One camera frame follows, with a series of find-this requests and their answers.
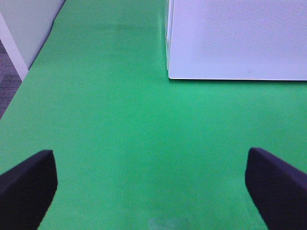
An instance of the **white wall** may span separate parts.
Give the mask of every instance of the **white wall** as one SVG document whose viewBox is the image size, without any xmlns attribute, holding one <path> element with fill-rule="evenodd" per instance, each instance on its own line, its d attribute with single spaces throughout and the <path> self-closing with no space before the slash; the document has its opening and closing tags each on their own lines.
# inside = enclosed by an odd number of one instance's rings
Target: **white wall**
<svg viewBox="0 0 307 230">
<path fill-rule="evenodd" d="M 0 12 L 28 69 L 65 0 L 0 0 Z"/>
</svg>

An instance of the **green surface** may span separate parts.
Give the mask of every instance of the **green surface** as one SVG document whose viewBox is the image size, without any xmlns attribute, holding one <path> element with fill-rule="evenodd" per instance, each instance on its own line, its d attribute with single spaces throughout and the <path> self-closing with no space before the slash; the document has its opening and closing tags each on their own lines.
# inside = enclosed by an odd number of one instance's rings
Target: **green surface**
<svg viewBox="0 0 307 230">
<path fill-rule="evenodd" d="M 1 172 L 53 149 L 40 230 L 266 229 L 244 185 L 262 147 L 307 172 L 304 82 L 169 80 L 163 0 L 67 0 L 0 121 Z"/>
</svg>

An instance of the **floor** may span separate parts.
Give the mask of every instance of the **floor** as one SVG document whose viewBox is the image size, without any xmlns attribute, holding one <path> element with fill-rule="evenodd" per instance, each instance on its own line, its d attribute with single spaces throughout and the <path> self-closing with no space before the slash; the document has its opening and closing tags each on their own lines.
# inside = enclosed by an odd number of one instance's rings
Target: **floor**
<svg viewBox="0 0 307 230">
<path fill-rule="evenodd" d="M 0 119 L 22 83 L 0 40 Z"/>
</svg>

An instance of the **white baseboard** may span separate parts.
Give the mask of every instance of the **white baseboard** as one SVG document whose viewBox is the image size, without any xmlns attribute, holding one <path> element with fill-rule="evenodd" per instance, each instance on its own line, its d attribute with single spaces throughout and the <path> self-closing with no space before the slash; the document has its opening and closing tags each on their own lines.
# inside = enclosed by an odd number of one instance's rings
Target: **white baseboard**
<svg viewBox="0 0 307 230">
<path fill-rule="evenodd" d="M 23 81 L 28 73 L 28 68 L 21 56 L 18 47 L 11 35 L 11 32 L 0 12 L 0 40 L 8 53 L 20 79 Z"/>
</svg>

